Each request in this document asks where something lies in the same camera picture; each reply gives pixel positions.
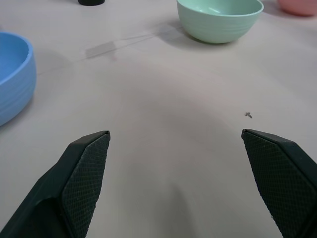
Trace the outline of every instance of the pink bowl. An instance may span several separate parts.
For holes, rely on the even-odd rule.
[[[317,0],[278,0],[281,8],[293,15],[312,16],[317,14]]]

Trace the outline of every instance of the table surface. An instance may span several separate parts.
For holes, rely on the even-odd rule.
[[[70,142],[110,130],[87,237],[281,238],[240,134],[317,159],[317,19],[264,4],[240,40],[208,45],[184,34],[175,0],[1,1],[0,29],[31,41],[38,78],[0,127],[0,228]]]

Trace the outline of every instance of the small debris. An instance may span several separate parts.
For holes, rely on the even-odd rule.
[[[246,117],[252,118],[251,113],[245,113],[244,114]]]

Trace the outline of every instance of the bowl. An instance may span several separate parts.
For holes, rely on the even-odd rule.
[[[0,126],[30,101],[36,83],[33,48],[17,34],[0,32]]]
[[[317,14],[317,0],[278,0],[282,10],[298,16],[313,16]]]
[[[177,0],[185,31],[216,44],[235,41],[246,34],[263,8],[259,0]]]

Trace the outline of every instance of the textured gripper pad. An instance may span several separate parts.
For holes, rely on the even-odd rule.
[[[297,238],[316,202],[316,191],[280,147],[250,133],[243,135],[262,199],[284,238]]]
[[[76,238],[84,238],[99,198],[109,136],[86,147],[62,193],[62,204]]]

